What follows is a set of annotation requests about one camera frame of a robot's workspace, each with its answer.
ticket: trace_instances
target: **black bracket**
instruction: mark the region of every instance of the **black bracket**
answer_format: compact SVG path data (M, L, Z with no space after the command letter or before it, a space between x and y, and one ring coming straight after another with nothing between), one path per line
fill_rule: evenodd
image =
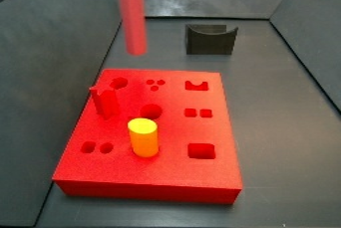
M186 25L188 55L231 55L238 27L226 32L226 25Z

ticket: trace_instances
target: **gray table surface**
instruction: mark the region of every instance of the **gray table surface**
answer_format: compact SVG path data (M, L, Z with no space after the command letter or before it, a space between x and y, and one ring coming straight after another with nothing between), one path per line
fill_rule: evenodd
M234 53L184 54L184 24L239 27ZM341 226L341 120L267 21L148 20L150 52L105 68L220 72L243 191L231 206L68 197L53 185L39 227Z

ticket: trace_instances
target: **small round hole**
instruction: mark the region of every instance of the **small round hole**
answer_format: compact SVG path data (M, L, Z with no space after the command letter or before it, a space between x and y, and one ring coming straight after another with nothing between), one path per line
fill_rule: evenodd
M164 84L166 84L166 81L164 81L164 80L159 80L159 81L158 81L158 85L162 86L162 85L164 85Z
M151 90L152 90L154 92L155 92L158 89L159 89L158 86L152 86L152 87L151 87Z
M116 78L112 80L111 87L117 89L124 88L128 85L128 80L124 78Z
M112 144L111 143L104 143L100 147L100 152L101 153L109 153L112 151Z
M140 115L147 119L158 119L163 113L163 109L159 105L146 105L140 110Z
M85 141L85 142L83 143L83 145L81 145L80 150L81 150L81 152L84 152L84 153L91 153L91 152L93 152L93 150L95 150L95 146L96 146L96 144L95 144L92 141Z

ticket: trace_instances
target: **shape sorter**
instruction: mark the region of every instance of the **shape sorter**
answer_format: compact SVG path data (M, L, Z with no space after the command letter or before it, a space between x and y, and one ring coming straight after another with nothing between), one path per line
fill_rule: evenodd
M158 124L154 157L132 151L136 117ZM68 195L231 204L242 181L219 73L104 70L53 181Z

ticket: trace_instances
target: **yellow cylinder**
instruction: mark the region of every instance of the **yellow cylinder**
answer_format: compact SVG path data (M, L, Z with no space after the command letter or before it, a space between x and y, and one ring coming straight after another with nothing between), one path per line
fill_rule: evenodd
M134 153L140 157L152 157L159 152L158 125L146 118L135 118L128 122Z

